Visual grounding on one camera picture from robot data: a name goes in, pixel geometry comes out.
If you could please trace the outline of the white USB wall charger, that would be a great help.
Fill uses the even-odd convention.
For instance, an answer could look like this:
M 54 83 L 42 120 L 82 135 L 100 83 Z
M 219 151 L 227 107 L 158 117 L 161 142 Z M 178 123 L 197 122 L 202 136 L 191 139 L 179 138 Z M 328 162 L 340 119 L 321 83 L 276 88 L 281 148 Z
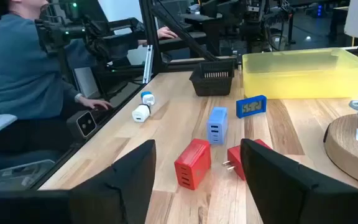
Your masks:
M 143 123 L 150 116 L 150 107 L 146 104 L 140 104 L 133 112 L 132 118 L 135 122 Z

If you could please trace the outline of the silver aluminium bracket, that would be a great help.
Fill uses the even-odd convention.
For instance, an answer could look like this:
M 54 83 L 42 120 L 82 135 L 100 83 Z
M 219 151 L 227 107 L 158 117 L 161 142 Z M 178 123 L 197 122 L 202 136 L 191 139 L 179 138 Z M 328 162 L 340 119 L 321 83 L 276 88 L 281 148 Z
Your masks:
M 150 81 L 150 78 L 152 76 L 153 60 L 154 60 L 154 47 L 153 45 L 148 45 L 145 65 L 144 65 L 144 74 L 142 79 L 143 84 L 148 84 L 148 82 Z

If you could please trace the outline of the yellow translucent plastic bin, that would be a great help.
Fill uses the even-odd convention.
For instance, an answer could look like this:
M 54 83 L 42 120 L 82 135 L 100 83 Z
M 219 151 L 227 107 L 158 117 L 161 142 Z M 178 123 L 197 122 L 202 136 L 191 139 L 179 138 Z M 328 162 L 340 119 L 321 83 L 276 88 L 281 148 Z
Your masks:
M 358 56 L 341 48 L 242 56 L 244 96 L 268 99 L 355 98 Z

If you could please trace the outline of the blue digital clock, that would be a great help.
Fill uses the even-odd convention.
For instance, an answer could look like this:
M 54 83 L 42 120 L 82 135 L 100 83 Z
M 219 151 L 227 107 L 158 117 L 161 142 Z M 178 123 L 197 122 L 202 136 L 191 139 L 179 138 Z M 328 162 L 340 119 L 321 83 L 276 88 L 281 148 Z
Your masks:
M 245 98 L 236 101 L 236 116 L 243 118 L 257 113 L 264 113 L 267 109 L 267 98 L 264 95 Z

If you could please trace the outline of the black plastic slotted basket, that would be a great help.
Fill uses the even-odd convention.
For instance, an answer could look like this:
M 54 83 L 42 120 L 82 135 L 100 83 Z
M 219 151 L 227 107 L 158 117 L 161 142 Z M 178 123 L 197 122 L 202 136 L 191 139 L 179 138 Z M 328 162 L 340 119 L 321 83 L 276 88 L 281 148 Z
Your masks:
M 226 96 L 230 94 L 233 78 L 234 62 L 222 60 L 199 63 L 189 80 L 197 96 Z

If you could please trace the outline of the light blue multiport charger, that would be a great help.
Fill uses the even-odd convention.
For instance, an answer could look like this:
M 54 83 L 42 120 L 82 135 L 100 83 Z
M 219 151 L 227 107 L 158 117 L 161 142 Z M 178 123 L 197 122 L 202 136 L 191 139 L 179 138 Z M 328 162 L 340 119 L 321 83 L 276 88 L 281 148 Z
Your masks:
M 227 133 L 227 108 L 214 107 L 209 115 L 206 127 L 210 144 L 224 144 Z

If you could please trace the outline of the red multiport USB charger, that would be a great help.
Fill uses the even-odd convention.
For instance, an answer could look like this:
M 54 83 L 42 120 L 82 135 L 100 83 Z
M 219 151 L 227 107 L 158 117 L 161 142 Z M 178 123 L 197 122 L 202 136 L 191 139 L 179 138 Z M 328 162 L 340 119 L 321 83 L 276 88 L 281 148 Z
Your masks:
M 211 168 L 211 145 L 202 139 L 193 139 L 174 162 L 178 184 L 196 190 Z
M 227 161 L 223 162 L 222 165 L 227 167 L 227 170 L 233 170 L 241 180 L 245 181 L 246 177 L 242 169 L 240 152 L 240 145 L 229 148 L 227 150 Z

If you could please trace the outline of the white charger with blue cap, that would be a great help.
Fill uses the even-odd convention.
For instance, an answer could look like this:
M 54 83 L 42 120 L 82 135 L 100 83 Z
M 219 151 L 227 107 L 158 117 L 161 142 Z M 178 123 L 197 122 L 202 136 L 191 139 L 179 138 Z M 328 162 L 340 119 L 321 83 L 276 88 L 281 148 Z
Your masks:
M 143 104 L 152 106 L 155 104 L 155 97 L 150 91 L 144 91 L 141 93 L 141 100 Z

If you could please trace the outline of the background robot station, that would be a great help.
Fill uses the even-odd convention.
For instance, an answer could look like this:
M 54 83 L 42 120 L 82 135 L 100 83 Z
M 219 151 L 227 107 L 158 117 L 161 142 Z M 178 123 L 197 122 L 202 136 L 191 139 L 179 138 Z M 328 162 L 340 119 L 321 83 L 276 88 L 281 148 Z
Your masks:
M 199 0 L 180 17 L 205 32 L 213 47 L 222 39 L 240 40 L 250 54 L 281 50 L 283 31 L 275 43 L 272 26 L 289 22 L 293 8 L 287 0 Z

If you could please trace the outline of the person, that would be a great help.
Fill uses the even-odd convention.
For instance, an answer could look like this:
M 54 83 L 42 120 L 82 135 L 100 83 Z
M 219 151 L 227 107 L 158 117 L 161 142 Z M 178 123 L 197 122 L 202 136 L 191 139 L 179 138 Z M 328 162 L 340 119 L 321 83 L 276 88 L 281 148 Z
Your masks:
M 87 109 L 111 108 L 67 83 L 57 58 L 41 48 L 35 26 L 47 0 L 0 0 L 0 114 L 16 120 L 0 130 L 0 156 L 32 151 L 64 154 L 73 136 L 67 120 Z

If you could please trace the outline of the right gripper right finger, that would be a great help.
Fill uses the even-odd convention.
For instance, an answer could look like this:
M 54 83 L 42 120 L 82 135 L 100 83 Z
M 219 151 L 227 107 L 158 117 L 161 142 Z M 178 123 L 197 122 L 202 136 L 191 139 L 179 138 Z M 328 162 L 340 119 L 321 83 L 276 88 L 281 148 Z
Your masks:
M 358 224 L 357 188 L 251 139 L 240 155 L 264 224 Z

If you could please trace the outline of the round wooden lamp base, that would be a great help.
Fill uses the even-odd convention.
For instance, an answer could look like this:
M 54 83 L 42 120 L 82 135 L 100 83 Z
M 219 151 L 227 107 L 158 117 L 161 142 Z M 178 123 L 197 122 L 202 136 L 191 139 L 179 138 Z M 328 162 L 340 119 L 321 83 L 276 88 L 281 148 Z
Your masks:
M 358 180 L 358 115 L 341 116 L 331 122 L 323 142 L 330 160 L 347 175 Z

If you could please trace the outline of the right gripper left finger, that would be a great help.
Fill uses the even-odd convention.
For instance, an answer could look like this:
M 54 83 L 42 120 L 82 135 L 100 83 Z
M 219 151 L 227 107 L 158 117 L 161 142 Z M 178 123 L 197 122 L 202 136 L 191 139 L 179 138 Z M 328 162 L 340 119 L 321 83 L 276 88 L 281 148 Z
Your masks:
M 70 190 L 0 192 L 0 224 L 144 224 L 155 163 L 149 139 Z

